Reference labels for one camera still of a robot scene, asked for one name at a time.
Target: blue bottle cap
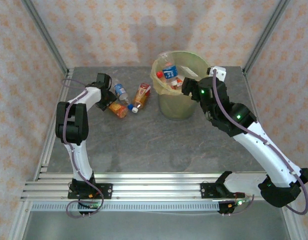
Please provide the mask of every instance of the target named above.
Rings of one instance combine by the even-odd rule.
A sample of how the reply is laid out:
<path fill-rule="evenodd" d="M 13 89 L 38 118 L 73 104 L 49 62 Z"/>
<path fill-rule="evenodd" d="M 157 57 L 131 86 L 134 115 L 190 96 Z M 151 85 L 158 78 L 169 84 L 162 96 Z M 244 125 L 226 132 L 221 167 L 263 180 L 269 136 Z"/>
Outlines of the blue bottle cap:
<path fill-rule="evenodd" d="M 132 109 L 133 109 L 133 107 L 134 107 L 134 105 L 133 105 L 133 104 L 129 104 L 129 105 L 127 106 L 127 108 L 128 108 L 129 110 L 132 110 Z"/>

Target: trash can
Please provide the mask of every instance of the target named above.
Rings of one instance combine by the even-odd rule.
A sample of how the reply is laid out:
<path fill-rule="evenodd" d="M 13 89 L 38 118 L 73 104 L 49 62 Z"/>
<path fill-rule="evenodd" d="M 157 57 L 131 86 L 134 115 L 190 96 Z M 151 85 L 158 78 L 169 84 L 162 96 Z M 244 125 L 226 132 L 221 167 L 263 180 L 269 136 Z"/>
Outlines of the trash can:
<path fill-rule="evenodd" d="M 195 78 L 198 81 L 207 77 L 206 72 L 210 65 L 200 56 L 187 51 L 171 51 L 170 53 L 174 58 L 179 74 L 181 68 L 186 67 L 198 76 Z M 155 60 L 150 77 L 153 79 L 154 89 L 158 93 L 158 103 L 161 113 L 172 120 L 184 120 L 191 117 L 198 103 L 191 100 L 190 95 L 183 95 L 180 89 L 171 89 L 165 82 L 159 80 L 156 73 L 161 70 L 158 60 Z"/>

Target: patterned wallpaper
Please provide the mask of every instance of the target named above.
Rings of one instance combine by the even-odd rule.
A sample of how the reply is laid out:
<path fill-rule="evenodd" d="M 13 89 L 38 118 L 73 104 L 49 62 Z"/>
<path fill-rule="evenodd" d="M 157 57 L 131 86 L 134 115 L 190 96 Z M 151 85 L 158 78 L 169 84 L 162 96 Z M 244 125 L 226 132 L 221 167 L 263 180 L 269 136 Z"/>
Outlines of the patterned wallpaper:
<path fill-rule="evenodd" d="M 248 79 L 268 135 L 308 168 L 308 0 L 289 3 Z M 301 219 L 308 236 L 308 214 Z"/>
<path fill-rule="evenodd" d="M 187 50 L 243 66 L 279 0 L 33 0 L 67 67 L 150 66 Z"/>
<path fill-rule="evenodd" d="M 0 0 L 0 240 L 34 177 L 62 73 L 20 0 Z"/>

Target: red bottle cap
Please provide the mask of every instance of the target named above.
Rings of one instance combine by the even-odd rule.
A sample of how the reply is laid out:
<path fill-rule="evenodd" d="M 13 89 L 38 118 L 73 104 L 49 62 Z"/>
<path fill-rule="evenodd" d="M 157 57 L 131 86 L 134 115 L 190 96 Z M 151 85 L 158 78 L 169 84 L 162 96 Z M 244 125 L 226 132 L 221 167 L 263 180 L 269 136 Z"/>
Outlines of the red bottle cap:
<path fill-rule="evenodd" d="M 164 74 L 163 74 L 162 71 L 158 71 L 158 72 L 156 73 L 156 76 L 160 79 L 160 78 L 162 78 L 162 77 L 164 76 Z"/>

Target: gray surface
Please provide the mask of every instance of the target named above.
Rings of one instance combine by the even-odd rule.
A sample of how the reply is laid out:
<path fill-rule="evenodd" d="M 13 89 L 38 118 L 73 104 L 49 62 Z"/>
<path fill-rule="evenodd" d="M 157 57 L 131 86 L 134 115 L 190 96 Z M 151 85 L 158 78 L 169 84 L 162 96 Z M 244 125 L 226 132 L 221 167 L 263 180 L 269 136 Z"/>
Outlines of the gray surface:
<path fill-rule="evenodd" d="M 24 240 L 289 240 L 280 208 L 256 202 L 246 212 L 221 217 L 155 212 L 99 212 L 71 219 L 64 212 L 32 212 Z"/>
<path fill-rule="evenodd" d="M 121 80 L 131 96 L 141 82 L 152 83 L 150 67 L 77 67 L 73 79 L 90 83 L 97 73 Z M 247 87 L 240 67 L 227 67 L 226 85 L 231 101 L 250 109 Z M 70 89 L 67 100 L 81 91 Z M 239 143 L 206 121 L 200 107 L 184 121 L 166 119 L 153 90 L 144 109 L 117 118 L 110 110 L 93 106 L 88 111 L 86 140 L 91 167 L 102 172 L 223 172 L 263 171 Z M 53 146 L 48 172 L 72 172 L 68 153 L 59 139 Z"/>

